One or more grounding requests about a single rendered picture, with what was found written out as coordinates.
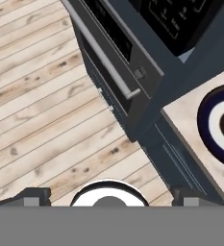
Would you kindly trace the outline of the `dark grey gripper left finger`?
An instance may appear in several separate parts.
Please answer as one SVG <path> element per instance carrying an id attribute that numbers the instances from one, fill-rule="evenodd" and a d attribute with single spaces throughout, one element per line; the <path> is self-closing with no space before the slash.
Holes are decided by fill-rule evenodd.
<path id="1" fill-rule="evenodd" d="M 27 187 L 13 197 L 0 201 L 0 206 L 46 207 L 51 205 L 49 187 Z"/>

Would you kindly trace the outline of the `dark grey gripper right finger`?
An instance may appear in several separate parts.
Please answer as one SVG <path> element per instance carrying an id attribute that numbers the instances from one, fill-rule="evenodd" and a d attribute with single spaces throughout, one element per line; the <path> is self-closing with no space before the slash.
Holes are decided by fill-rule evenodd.
<path id="1" fill-rule="evenodd" d="M 224 201 L 215 201 L 200 192 L 188 187 L 175 186 L 170 188 L 173 196 L 173 207 L 224 207 Z"/>

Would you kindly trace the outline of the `dark blue cupboard door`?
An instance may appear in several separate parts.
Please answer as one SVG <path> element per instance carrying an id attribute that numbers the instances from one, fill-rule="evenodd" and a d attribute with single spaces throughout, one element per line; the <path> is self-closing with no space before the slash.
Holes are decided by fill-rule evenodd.
<path id="1" fill-rule="evenodd" d="M 224 201 L 224 193 L 200 167 L 163 117 L 151 125 L 140 142 L 167 186 L 183 186 Z"/>

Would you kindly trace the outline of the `navy and white plate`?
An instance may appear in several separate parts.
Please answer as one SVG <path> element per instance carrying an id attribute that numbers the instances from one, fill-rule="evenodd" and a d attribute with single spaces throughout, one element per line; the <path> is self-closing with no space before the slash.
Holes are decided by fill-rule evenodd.
<path id="1" fill-rule="evenodd" d="M 209 152 L 224 164 L 224 86 L 203 98 L 197 112 L 197 128 Z"/>

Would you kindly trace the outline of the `dark oven door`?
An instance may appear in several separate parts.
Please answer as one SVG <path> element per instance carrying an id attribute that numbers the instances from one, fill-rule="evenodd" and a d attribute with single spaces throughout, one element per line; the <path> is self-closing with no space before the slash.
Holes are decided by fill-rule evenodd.
<path id="1" fill-rule="evenodd" d="M 145 97 L 139 96 L 138 98 L 126 99 L 75 21 L 72 21 L 72 24 L 88 76 L 96 87 L 102 90 L 105 101 L 113 107 L 112 113 L 128 138 L 131 141 L 138 140 L 141 136 L 141 130 L 137 128 L 137 123 L 141 120 L 147 103 Z"/>

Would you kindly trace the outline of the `dark grey oven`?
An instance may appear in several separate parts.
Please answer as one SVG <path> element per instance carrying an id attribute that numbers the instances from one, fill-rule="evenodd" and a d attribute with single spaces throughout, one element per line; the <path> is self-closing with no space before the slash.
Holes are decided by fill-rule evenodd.
<path id="1" fill-rule="evenodd" d="M 134 76 L 138 67 L 146 72 L 144 79 L 136 79 L 140 93 L 133 98 L 144 96 L 146 110 L 153 93 L 163 77 L 163 71 L 142 46 L 135 34 L 137 12 L 128 0 L 78 0 L 101 29 L 118 57 Z"/>

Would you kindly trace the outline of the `grey oven knob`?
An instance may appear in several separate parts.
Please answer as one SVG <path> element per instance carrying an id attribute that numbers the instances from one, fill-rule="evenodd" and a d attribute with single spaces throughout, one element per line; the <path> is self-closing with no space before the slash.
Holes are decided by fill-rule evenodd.
<path id="1" fill-rule="evenodd" d="M 145 70 L 140 66 L 138 67 L 135 72 L 134 72 L 134 76 L 136 79 L 144 79 L 146 77 L 146 72 Z"/>

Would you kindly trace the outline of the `white and black round thing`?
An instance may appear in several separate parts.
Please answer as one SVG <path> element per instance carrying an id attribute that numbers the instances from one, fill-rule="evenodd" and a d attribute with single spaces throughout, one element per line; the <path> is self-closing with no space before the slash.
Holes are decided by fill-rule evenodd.
<path id="1" fill-rule="evenodd" d="M 73 197 L 71 207 L 148 207 L 142 193 L 130 184 L 103 179 L 86 184 Z"/>

